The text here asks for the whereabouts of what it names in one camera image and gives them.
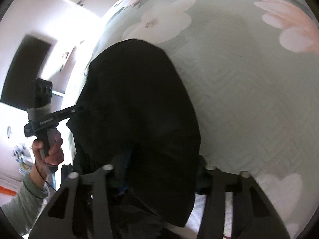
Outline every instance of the black screen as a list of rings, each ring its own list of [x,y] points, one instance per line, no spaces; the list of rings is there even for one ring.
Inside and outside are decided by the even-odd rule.
[[[26,111],[32,105],[32,82],[38,78],[51,44],[26,35],[22,40],[4,81],[1,102]]]

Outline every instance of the mattress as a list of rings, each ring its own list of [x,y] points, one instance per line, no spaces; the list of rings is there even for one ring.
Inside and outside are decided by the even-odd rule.
[[[196,111],[200,154],[249,171],[291,238],[319,205],[319,30],[304,0],[120,0],[92,59],[130,38],[162,48]],[[196,237],[198,196],[184,233]]]

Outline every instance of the hand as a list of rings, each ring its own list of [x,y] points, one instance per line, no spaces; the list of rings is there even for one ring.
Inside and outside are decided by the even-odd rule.
[[[43,188],[44,180],[47,178],[46,166],[59,165],[64,161],[63,150],[61,148],[63,140],[59,131],[57,131],[54,139],[55,143],[48,152],[49,156],[47,156],[45,159],[42,159],[40,154],[40,149],[43,148],[43,142],[35,140],[32,144],[32,151],[35,157],[35,164],[37,168],[33,166],[30,172],[30,178],[40,189]]]

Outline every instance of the flower center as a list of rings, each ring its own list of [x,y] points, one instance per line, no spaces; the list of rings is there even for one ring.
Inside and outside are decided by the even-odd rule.
[[[150,22],[148,22],[147,24],[145,24],[144,28],[149,28],[149,27],[152,28],[158,23],[158,21],[159,21],[158,19],[153,19]]]

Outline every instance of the black garment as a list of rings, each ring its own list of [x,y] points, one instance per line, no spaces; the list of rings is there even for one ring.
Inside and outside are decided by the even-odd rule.
[[[194,206],[200,133],[165,52],[135,39],[109,47],[90,64],[82,101],[89,111],[67,123],[76,143],[74,170],[93,172],[124,143],[136,144],[129,193],[153,215],[184,226]]]

